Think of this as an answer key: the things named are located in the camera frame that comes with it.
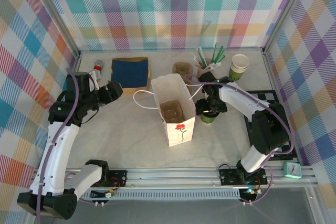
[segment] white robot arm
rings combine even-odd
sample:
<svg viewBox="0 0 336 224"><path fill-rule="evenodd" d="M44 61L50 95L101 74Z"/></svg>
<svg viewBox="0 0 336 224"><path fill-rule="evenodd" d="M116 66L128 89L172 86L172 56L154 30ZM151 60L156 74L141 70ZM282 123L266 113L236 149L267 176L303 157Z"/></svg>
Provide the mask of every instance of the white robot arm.
<svg viewBox="0 0 336 224"><path fill-rule="evenodd" d="M49 110L48 140L37 175L29 192L21 193L18 196L18 205L33 215L36 214L37 196L39 195L39 197L41 196L39 201L41 215L69 219L74 213L77 200L81 195L94 183L109 179L107 162L90 160L81 172L70 180L64 181L70 150L82 125L82 119L89 110L98 112L102 105L115 101L122 94L119 83L111 82L99 88L94 71L90 73L77 72L74 77L78 83L78 90L75 88L73 78L68 75L66 79L67 90L61 93ZM61 125L70 115L72 107L76 104L76 92L78 92L76 109L68 123L56 136L56 141L53 141ZM40 176L43 173L43 164L46 166L43 183L41 183Z"/></svg>
<svg viewBox="0 0 336 224"><path fill-rule="evenodd" d="M252 122L252 146L237 163L237 170L240 172L239 176L243 184L248 177L260 169L272 152L288 142L289 136L284 127L265 109L267 107L273 110L288 125L283 106L279 103L271 105L255 98L228 77L216 80L210 72L207 72L200 76L199 81L212 84L203 86L207 98L197 101L197 115L215 118L219 113L227 111L226 103L228 103Z"/></svg>

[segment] cup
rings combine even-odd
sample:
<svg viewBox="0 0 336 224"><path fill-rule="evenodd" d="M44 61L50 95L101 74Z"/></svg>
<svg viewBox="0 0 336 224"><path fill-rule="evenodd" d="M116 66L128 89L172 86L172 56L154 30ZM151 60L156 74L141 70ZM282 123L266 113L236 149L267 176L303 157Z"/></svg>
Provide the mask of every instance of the cup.
<svg viewBox="0 0 336 224"><path fill-rule="evenodd" d="M217 116L218 116L218 114L215 115L215 116L201 115L201 120L202 120L203 123L210 124L215 120L215 118Z"/></svg>
<svg viewBox="0 0 336 224"><path fill-rule="evenodd" d="M234 55L232 57L232 62L229 71L229 77L234 81L241 78L243 73L246 71L250 60L245 55Z"/></svg>
<svg viewBox="0 0 336 224"><path fill-rule="evenodd" d="M188 74L193 74L193 66L188 63L188 62L176 62L173 65L173 71L172 73L178 73L185 84L188 85L192 85L192 83L190 82L190 80L192 79L192 77L186 77L185 75ZM189 93L191 94L193 92L193 87L187 86Z"/></svg>

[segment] white paper bag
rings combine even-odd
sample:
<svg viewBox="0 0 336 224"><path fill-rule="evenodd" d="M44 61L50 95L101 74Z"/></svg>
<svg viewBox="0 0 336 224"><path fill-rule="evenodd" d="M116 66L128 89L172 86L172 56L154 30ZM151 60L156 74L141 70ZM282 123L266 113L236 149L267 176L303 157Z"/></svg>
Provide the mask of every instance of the white paper bag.
<svg viewBox="0 0 336 224"><path fill-rule="evenodd" d="M153 93L145 90L139 90L136 93L144 91L153 94L156 107L148 108L138 104L134 98L136 93L133 95L134 101L143 108L159 110L169 147L191 141L194 131L196 108L181 76L177 73L171 73L166 76L158 77L152 80L151 83ZM166 123L160 110L160 104L168 101L179 101L185 121L182 123Z"/></svg>

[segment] green cup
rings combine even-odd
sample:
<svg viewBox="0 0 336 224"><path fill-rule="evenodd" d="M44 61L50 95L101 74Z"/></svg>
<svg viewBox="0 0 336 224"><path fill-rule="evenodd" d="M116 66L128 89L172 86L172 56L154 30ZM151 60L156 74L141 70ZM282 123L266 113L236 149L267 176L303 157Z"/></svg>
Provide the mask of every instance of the green cup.
<svg viewBox="0 0 336 224"><path fill-rule="evenodd" d="M201 115L201 120L203 123L210 124L215 120L216 116Z"/></svg>
<svg viewBox="0 0 336 224"><path fill-rule="evenodd" d="M229 71L229 77L234 81L238 81L250 64L249 59L245 55L234 55Z"/></svg>

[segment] plaid wall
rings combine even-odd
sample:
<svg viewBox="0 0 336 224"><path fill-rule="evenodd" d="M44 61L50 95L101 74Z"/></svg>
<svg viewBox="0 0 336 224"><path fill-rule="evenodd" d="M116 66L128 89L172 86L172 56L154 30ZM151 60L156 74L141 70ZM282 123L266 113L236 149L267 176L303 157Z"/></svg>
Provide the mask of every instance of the plaid wall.
<svg viewBox="0 0 336 224"><path fill-rule="evenodd" d="M74 57L40 0L0 0L0 223L18 223Z"/></svg>
<svg viewBox="0 0 336 224"><path fill-rule="evenodd" d="M54 0L82 50L260 47L287 0Z"/></svg>
<svg viewBox="0 0 336 224"><path fill-rule="evenodd" d="M299 0L270 52L303 163L336 223L336 0Z"/></svg>

